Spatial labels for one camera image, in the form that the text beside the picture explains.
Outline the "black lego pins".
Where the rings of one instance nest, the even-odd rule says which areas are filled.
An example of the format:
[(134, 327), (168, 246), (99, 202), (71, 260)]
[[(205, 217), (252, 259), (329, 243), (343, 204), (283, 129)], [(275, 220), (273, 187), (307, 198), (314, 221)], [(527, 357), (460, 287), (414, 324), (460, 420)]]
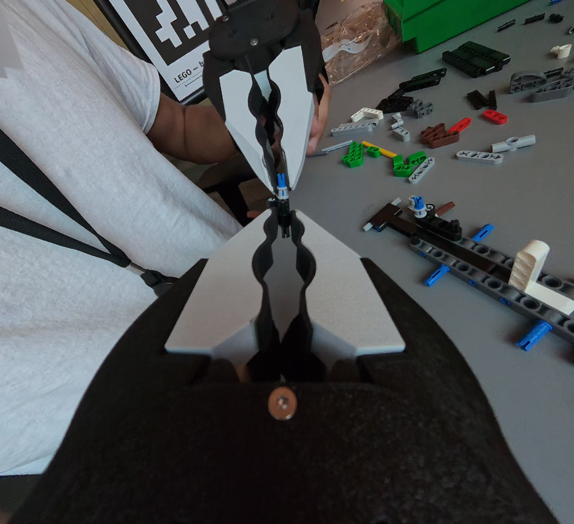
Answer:
[(478, 90), (473, 90), (468, 92), (465, 97), (475, 110), (487, 108), (493, 111), (497, 111), (498, 109), (495, 90), (490, 90), (487, 96), (484, 96)]

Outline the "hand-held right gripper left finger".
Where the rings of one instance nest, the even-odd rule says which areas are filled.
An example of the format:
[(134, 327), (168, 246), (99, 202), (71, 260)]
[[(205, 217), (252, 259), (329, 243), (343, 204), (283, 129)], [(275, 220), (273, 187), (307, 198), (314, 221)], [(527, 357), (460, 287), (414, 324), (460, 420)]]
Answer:
[(165, 344), (168, 352), (209, 357), (258, 352), (254, 322), (263, 289), (252, 263), (270, 216), (268, 209), (210, 256)]

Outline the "thin grey lego axle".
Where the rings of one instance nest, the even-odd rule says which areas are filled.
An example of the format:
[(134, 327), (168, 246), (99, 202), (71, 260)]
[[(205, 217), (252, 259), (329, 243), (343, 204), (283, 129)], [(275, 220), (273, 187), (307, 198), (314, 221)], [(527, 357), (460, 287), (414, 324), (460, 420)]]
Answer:
[(306, 155), (306, 158), (311, 158), (311, 157), (316, 157), (316, 156), (323, 156), (323, 155), (327, 155), (333, 151), (337, 151), (343, 148), (347, 148), (351, 145), (352, 140), (347, 140), (341, 143), (338, 143), (336, 145), (330, 146), (330, 147), (325, 147), (322, 150), (319, 150), (317, 152), (314, 152), (312, 154)]

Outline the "long grey lego beam assembly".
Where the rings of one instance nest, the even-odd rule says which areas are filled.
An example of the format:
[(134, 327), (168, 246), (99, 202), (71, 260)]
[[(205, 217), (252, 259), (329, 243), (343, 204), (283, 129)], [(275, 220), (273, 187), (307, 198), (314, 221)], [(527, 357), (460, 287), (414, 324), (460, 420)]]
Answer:
[(442, 214), (454, 208), (453, 202), (437, 209), (421, 196), (411, 196), (412, 221), (402, 218), (400, 202), (397, 198), (385, 204), (363, 231), (382, 232), (390, 227), (405, 236), (413, 252), (437, 267), (424, 281), (427, 287), (450, 274), (522, 315), (532, 325), (516, 343), (525, 351), (548, 333), (573, 345), (573, 282), (544, 271), (549, 254), (546, 243), (533, 240), (513, 257), (482, 243), (494, 230), (492, 225), (469, 238), (463, 236), (458, 220), (443, 219)]

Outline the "person's left forearm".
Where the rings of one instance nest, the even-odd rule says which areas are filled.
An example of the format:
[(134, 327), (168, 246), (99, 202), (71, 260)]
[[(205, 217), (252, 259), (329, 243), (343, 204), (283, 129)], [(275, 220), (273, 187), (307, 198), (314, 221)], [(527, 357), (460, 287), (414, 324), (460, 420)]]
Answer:
[(214, 106), (184, 106), (163, 93), (146, 137), (160, 153), (195, 164), (216, 164), (239, 153)]

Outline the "person in white shirt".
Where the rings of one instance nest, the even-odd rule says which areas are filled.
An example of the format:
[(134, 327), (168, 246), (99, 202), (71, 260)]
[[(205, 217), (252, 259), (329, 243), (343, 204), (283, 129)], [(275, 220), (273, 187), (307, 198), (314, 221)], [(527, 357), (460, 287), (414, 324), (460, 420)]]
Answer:
[[(148, 140), (154, 66), (65, 0), (1, 0), (22, 68), (1, 130), (98, 234), (180, 277), (241, 230)], [(128, 269), (1, 228), (1, 476), (43, 472), (97, 369), (156, 296)]]

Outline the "small grey connector piece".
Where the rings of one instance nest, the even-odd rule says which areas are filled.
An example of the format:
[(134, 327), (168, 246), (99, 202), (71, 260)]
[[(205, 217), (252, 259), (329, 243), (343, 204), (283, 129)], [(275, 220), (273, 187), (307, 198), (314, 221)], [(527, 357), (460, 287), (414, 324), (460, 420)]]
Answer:
[(267, 200), (268, 209), (277, 210), (278, 225), (281, 228), (282, 238), (286, 239), (291, 236), (291, 206), (289, 198), (272, 197)]

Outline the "black bent lego beams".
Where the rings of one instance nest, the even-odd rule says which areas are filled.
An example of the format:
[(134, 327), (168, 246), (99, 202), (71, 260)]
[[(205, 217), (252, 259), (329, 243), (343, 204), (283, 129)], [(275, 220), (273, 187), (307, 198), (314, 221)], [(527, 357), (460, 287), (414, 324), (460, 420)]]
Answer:
[(396, 91), (379, 102), (376, 106), (376, 110), (382, 111), (383, 113), (406, 111), (414, 101), (413, 97), (407, 94), (440, 84), (446, 73), (447, 68), (438, 68), (425, 74), (416, 75), (410, 80), (400, 83)]

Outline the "grey curved lego panels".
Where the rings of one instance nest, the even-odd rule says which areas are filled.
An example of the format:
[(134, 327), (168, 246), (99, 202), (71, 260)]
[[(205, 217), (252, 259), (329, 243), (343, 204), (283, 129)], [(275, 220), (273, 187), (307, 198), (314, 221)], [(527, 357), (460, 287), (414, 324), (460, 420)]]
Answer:
[(529, 92), (532, 103), (554, 101), (573, 93), (573, 68), (556, 68), (543, 73), (518, 71), (511, 76), (509, 93)]

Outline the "framed marker board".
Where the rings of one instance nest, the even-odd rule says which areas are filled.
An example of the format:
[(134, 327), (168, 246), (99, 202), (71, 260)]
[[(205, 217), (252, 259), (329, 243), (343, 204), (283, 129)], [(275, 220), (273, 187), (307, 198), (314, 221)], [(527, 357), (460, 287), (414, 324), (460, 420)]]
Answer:
[(157, 69), (168, 97), (185, 105), (206, 98), (203, 55), (221, 0), (93, 1), (127, 48)]

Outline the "grey lego cross connector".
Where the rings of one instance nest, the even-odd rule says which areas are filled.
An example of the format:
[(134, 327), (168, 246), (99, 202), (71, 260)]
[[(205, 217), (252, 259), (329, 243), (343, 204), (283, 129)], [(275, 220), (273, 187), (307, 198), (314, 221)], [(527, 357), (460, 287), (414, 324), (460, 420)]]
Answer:
[(511, 137), (505, 141), (493, 143), (491, 152), (493, 154), (500, 154), (505, 152), (517, 151), (521, 148), (530, 147), (536, 144), (536, 137), (534, 134), (525, 135), (521, 137)]

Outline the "short grey lego beam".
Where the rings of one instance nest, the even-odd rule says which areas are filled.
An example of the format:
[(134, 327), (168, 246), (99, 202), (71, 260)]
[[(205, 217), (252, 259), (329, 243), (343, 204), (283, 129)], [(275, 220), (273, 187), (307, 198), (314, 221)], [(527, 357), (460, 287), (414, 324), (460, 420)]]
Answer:
[(487, 153), (471, 150), (458, 151), (455, 154), (455, 158), (461, 162), (487, 164), (490, 166), (498, 166), (504, 161), (504, 155), (502, 153)]

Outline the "yellow lego axle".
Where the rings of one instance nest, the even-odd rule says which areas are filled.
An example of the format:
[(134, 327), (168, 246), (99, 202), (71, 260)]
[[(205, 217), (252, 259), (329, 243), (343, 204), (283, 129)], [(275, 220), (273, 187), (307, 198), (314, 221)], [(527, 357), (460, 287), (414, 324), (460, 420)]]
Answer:
[(391, 159), (398, 156), (398, 154), (369, 143), (368, 141), (362, 141), (362, 146), (366, 148), (367, 153), (371, 156), (385, 156)]

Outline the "stack of black lego panels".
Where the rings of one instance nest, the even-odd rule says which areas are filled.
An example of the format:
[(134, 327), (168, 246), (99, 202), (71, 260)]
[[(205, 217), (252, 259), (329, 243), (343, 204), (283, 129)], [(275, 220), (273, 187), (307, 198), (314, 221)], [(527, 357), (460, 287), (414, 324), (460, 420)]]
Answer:
[(481, 44), (467, 41), (452, 51), (444, 51), (442, 60), (471, 78), (478, 78), (501, 71), (507, 65), (509, 54)]

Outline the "person's left hand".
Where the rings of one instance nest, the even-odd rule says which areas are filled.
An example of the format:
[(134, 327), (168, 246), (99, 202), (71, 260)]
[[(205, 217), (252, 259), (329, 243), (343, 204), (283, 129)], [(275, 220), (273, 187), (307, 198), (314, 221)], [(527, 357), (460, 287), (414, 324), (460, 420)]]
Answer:
[(325, 132), (326, 122), (329, 116), (329, 107), (331, 104), (331, 87), (324, 75), (320, 74), (319, 78), (323, 84), (323, 94), (320, 101), (318, 101), (316, 95), (313, 96), (314, 113), (309, 133), (306, 155), (311, 155), (315, 152), (317, 144)]

